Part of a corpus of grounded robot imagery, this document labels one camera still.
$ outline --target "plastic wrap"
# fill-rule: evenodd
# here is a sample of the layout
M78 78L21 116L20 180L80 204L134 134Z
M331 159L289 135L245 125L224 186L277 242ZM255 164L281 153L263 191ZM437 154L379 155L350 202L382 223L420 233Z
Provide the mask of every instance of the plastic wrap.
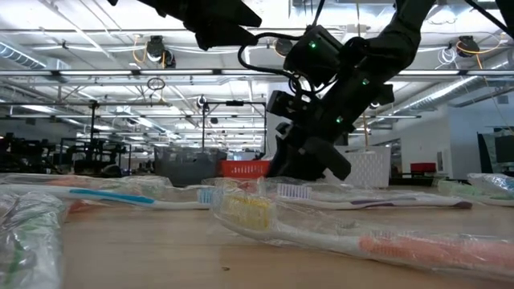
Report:
M514 200L514 177L499 173L470 173L467 180L484 192L510 196Z
M514 277L509 239L335 218L242 189L216 190L212 212L229 230L276 246L306 246L433 271Z
M260 178L259 180L238 181L217 178L206 181L223 191L239 189L245 193L269 197L278 201L326 210L359 210L377 207L451 207L469 209L472 204L460 197L414 191L394 191L383 189L356 189L351 185L330 185L311 183L291 178Z
M200 190L208 185L175 188L168 178L157 176L122 177L103 179L74 175L45 175L29 173L0 174L0 184L6 185L56 185L84 189L97 189L113 193L150 197L158 201L197 201Z
M0 288L57 289L67 207L42 193L0 193Z
M488 182L492 175L485 178L477 177L472 182L478 185L465 185L457 181L439 181L438 190L441 194L461 197L462 199L490 206L514 206L514 197L506 190L491 189Z

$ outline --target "table surface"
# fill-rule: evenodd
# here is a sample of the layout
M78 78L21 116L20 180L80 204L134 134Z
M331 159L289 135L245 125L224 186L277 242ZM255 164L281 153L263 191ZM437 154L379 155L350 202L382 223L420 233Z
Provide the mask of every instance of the table surface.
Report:
M328 212L393 226L514 238L514 209ZM114 206L68 216L64 288L512 288L512 284L275 247L216 223L208 211Z

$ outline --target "toothbrush packaging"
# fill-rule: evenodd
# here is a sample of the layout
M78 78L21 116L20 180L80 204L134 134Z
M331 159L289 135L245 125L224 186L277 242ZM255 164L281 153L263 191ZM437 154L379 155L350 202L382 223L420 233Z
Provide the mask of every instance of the toothbrush packaging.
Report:
M227 229L274 246L315 248L345 255L341 258L514 281L514 240L476 231L454 232L446 222L400 226L389 222L394 218L361 218L369 213L358 211L331 215L236 188L215 190L211 212Z

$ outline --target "toothbrush bristles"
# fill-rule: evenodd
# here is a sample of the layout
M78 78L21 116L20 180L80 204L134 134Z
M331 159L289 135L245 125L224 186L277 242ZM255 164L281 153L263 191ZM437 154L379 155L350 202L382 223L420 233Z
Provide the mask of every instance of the toothbrush bristles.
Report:
M222 216L230 222L249 230L269 230L273 204L263 197L225 195L221 204Z

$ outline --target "toothbrush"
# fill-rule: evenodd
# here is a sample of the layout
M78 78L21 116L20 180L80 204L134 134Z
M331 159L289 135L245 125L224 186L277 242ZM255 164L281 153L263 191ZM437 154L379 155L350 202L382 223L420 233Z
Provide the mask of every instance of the toothbrush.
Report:
M201 190L198 192L198 201L188 202L158 201L150 197L54 185L0 185L0 191L9 191L20 194L25 194L27 192L42 192L61 198L92 201L118 201L157 210L207 210L210 208L209 192L202 192Z
M312 189L302 185L277 185L277 199L283 202L311 206L326 210L359 210L379 206L441 206L470 209L473 204L456 197L392 197L386 199L362 198L357 200L341 200L330 198L327 194L313 193Z
M514 277L514 245L511 243L388 231L371 231L356 237L318 234L280 222L276 204L268 198L241 194L220 198L213 210L222 225L260 241L280 239L390 263Z

